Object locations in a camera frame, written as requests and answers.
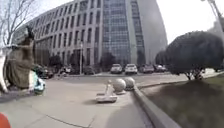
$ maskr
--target lamp post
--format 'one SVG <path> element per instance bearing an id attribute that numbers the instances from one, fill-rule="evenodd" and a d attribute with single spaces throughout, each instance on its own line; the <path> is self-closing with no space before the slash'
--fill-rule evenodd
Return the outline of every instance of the lamp post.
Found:
<path id="1" fill-rule="evenodd" d="M 80 58 L 80 60 L 79 60 L 79 64 L 80 64 L 79 65 L 80 66 L 79 67 L 79 69 L 80 69 L 79 70 L 80 71 L 79 74 L 80 75 L 82 74 L 82 49 L 83 49 L 83 43 L 82 43 L 82 41 L 80 41 L 80 57 L 79 57 Z"/>
<path id="2" fill-rule="evenodd" d="M 223 30 L 224 26 L 222 24 L 222 15 L 221 15 L 221 13 L 220 13 L 217 5 L 216 5 L 215 0 L 207 0 L 207 1 L 208 1 L 209 5 L 211 6 L 211 9 L 212 9 L 212 11 L 215 15 L 215 18 L 216 18 L 217 23 L 218 23 L 217 24 L 218 28 L 220 29 L 221 38 L 224 41 L 224 33 L 223 33 L 224 32 L 224 30 Z"/>

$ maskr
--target white car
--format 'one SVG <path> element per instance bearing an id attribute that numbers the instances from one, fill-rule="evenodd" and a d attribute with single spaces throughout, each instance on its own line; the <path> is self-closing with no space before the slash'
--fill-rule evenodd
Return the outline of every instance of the white car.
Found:
<path id="1" fill-rule="evenodd" d="M 120 64 L 113 64 L 112 68 L 110 69 L 111 74 L 121 74 L 122 67 Z"/>
<path id="2" fill-rule="evenodd" d="M 138 69 L 135 64 L 127 64 L 127 66 L 125 67 L 125 74 L 137 74 L 137 73 Z"/>

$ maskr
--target car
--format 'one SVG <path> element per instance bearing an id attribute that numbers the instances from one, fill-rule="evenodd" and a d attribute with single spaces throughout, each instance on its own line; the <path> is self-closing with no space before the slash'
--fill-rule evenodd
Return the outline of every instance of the car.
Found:
<path id="1" fill-rule="evenodd" d="M 125 74 L 138 74 L 138 69 L 135 64 L 127 64 L 125 67 Z"/>
<path id="2" fill-rule="evenodd" d="M 166 67 L 164 67 L 162 65 L 155 65 L 154 69 L 155 69 L 155 72 L 166 72 L 167 71 Z"/>
<path id="3" fill-rule="evenodd" d="M 48 69 L 47 67 L 42 67 L 40 65 L 36 65 L 34 71 L 37 73 L 38 77 L 42 79 L 50 79 L 54 77 L 53 71 Z"/>
<path id="4" fill-rule="evenodd" d="M 142 73 L 153 73 L 154 72 L 154 68 L 153 66 L 150 65 L 144 65 L 144 67 L 142 68 Z"/>
<path id="5" fill-rule="evenodd" d="M 83 73 L 84 73 L 84 75 L 94 75 L 95 71 L 94 71 L 93 67 L 88 66 L 83 69 Z"/>
<path id="6" fill-rule="evenodd" d="M 111 74 L 121 74 L 122 73 L 122 67 L 120 64 L 113 64 L 113 66 L 110 69 Z"/>

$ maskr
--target sidewalk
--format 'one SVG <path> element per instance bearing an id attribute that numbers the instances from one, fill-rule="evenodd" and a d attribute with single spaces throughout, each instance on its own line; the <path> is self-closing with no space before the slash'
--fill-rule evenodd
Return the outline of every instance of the sidewalk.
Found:
<path id="1" fill-rule="evenodd" d="M 131 93 L 114 104 L 96 104 L 96 93 L 104 89 L 102 84 L 47 81 L 43 96 L 1 98 L 0 112 L 12 128 L 152 128 Z"/>

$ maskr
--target building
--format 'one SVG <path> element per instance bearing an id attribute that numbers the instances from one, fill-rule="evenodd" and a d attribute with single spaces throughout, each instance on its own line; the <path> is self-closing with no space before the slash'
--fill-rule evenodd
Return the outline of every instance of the building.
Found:
<path id="1" fill-rule="evenodd" d="M 81 50 L 85 65 L 99 63 L 106 52 L 121 64 L 148 64 L 167 46 L 156 0 L 74 0 L 27 25 L 34 28 L 37 49 L 44 49 L 48 56 L 60 55 L 65 65 L 72 53 Z M 46 65 L 45 53 L 37 54 L 38 62 Z"/>

